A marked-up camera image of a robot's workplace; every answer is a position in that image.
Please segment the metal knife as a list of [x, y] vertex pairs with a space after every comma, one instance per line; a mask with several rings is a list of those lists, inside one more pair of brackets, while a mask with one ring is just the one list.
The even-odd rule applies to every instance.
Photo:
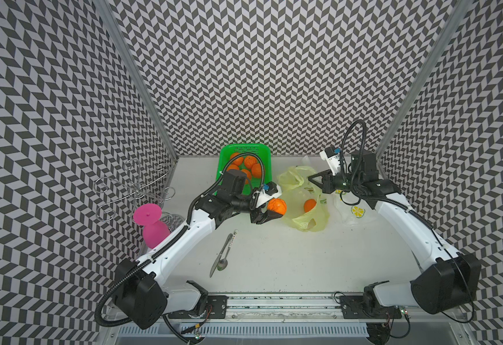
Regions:
[[213, 264], [213, 266], [212, 266], [212, 268], [211, 268], [211, 270], [210, 270], [210, 275], [209, 275], [209, 277], [213, 277], [213, 275], [214, 275], [215, 271], [217, 270], [218, 263], [221, 261], [221, 258], [223, 257], [223, 254], [224, 254], [224, 252], [225, 252], [226, 248], [228, 247], [228, 245], [231, 243], [231, 241], [232, 241], [233, 237], [234, 237], [234, 234], [233, 234], [233, 233], [230, 233], [230, 234], [228, 235], [228, 237], [226, 238], [226, 241], [225, 241], [225, 243], [224, 243], [223, 247], [221, 248], [220, 253], [218, 253], [218, 256], [217, 256], [217, 258], [215, 259], [214, 264]]

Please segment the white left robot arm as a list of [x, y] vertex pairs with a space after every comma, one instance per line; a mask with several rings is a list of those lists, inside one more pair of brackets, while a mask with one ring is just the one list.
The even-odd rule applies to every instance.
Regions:
[[115, 327], [133, 322], [140, 329], [148, 329], [163, 316], [179, 311], [201, 317], [208, 292], [192, 280], [168, 285], [174, 269], [197, 244], [235, 215], [247, 213], [253, 224], [283, 216], [268, 208], [281, 196], [282, 188], [274, 182], [261, 183], [245, 195], [246, 178], [245, 173], [237, 170], [223, 173], [193, 200], [187, 220], [162, 244], [137, 260], [122, 261], [116, 268], [115, 282], [96, 306], [96, 323]]

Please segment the pink plastic cup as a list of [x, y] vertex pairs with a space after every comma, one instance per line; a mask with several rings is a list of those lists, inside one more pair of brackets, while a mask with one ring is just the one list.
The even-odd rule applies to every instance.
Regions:
[[134, 212], [134, 222], [143, 227], [142, 236], [144, 243], [154, 249], [170, 235], [170, 230], [165, 222], [161, 221], [162, 208], [156, 204], [145, 204]]

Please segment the white printed plastic bag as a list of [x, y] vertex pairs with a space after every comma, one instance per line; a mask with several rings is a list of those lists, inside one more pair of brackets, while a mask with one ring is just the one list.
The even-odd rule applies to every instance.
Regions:
[[348, 216], [345, 215], [346, 212], [344, 211], [344, 208], [348, 208], [350, 214], [352, 214], [355, 218], [364, 218], [365, 223], [373, 222], [376, 218], [378, 218], [378, 215], [374, 210], [368, 211], [369, 205], [366, 201], [358, 199], [355, 202], [351, 202], [345, 198], [345, 196], [352, 196], [350, 189], [351, 177], [351, 173], [343, 173], [342, 170], [338, 175], [331, 174], [331, 193], [321, 193], [323, 195], [334, 194], [337, 197], [336, 208], [339, 210], [343, 219], [348, 218]]

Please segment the metal spoon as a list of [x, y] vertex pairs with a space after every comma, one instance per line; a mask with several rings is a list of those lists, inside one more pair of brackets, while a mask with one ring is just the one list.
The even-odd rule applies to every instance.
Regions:
[[226, 250], [224, 252], [224, 256], [218, 262], [218, 265], [217, 265], [217, 270], [218, 271], [222, 271], [222, 270], [225, 270], [227, 268], [227, 266], [228, 266], [228, 253], [230, 253], [231, 246], [234, 243], [234, 240], [235, 240], [237, 234], [238, 234], [237, 230], [233, 232], [231, 240], [228, 243], [228, 247], [226, 248]]

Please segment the green plastic basket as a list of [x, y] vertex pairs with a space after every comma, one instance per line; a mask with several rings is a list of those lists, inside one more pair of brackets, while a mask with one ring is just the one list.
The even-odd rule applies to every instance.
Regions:
[[[257, 155], [264, 165], [264, 183], [267, 184], [273, 180], [272, 177], [272, 164], [271, 164], [271, 152], [268, 146], [263, 144], [231, 144], [222, 148], [220, 152], [220, 157], [218, 161], [218, 172], [216, 178], [221, 175], [222, 170], [226, 166], [227, 162], [230, 161], [230, 156], [234, 152], [239, 152], [240, 154], [245, 154], [244, 158], [249, 155], [249, 153], [254, 153]], [[246, 169], [244, 163], [239, 167], [240, 170]], [[243, 194], [249, 195], [251, 193], [251, 188], [256, 188], [260, 185], [260, 178], [252, 177], [251, 183], [246, 183]]]

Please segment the yellow-green plastic bag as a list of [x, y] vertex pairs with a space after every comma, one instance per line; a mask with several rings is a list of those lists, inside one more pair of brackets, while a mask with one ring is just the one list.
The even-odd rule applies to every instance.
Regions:
[[[278, 176], [278, 185], [282, 188], [287, 212], [283, 222], [290, 228], [301, 232], [319, 232], [325, 230], [329, 221], [329, 210], [325, 195], [308, 182], [309, 175], [317, 171], [310, 166], [293, 166]], [[309, 199], [317, 201], [316, 207], [305, 213], [304, 203]]]

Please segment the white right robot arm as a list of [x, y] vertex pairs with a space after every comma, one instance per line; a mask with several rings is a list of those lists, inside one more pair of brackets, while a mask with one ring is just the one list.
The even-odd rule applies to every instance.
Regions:
[[434, 315], [473, 306], [481, 261], [461, 252], [438, 235], [409, 204], [400, 188], [381, 178], [373, 152], [359, 150], [346, 162], [340, 149], [328, 147], [320, 158], [329, 168], [308, 180], [324, 194], [352, 193], [390, 223], [410, 248], [420, 274], [403, 282], [384, 281], [365, 287], [362, 307], [368, 316], [396, 306], [420, 307]]

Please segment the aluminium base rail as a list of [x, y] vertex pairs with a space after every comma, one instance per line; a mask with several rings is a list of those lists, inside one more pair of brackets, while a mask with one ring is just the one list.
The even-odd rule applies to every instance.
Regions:
[[460, 310], [395, 306], [371, 318], [356, 293], [219, 293], [202, 316], [177, 312], [142, 330], [102, 329], [96, 344], [476, 344]]

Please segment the orange fruit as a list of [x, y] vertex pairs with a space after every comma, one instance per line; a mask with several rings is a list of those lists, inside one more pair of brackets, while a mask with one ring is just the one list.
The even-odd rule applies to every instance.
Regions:
[[268, 202], [267, 209], [284, 216], [287, 212], [287, 204], [281, 198], [273, 198]]
[[252, 173], [251, 173], [249, 170], [247, 170], [247, 169], [242, 169], [242, 170], [241, 170], [241, 172], [245, 173], [245, 174], [246, 174], [246, 177], [247, 177], [247, 180], [250, 180], [250, 181], [251, 181], [251, 179], [252, 179], [252, 175], [251, 175], [251, 174], [252, 174]]
[[241, 157], [239, 152], [234, 152], [230, 156], [230, 160], [231, 160], [231, 164], [232, 165], [240, 167], [243, 164], [243, 162], [244, 162], [244, 157]]
[[317, 201], [315, 199], [309, 199], [304, 203], [303, 210], [305, 213], [308, 213], [309, 211], [313, 210], [316, 205]]
[[255, 178], [261, 178], [262, 176], [262, 168], [261, 168], [261, 165], [259, 163], [256, 163], [254, 164], [252, 167], [251, 167], [251, 173], [252, 173], [252, 176], [255, 177]]
[[254, 156], [248, 155], [244, 158], [244, 166], [246, 169], [251, 170], [254, 165], [258, 163], [257, 158]]
[[228, 168], [226, 170], [227, 171], [230, 171], [230, 170], [240, 170], [240, 168], [237, 165], [231, 164], [230, 166], [228, 166]]

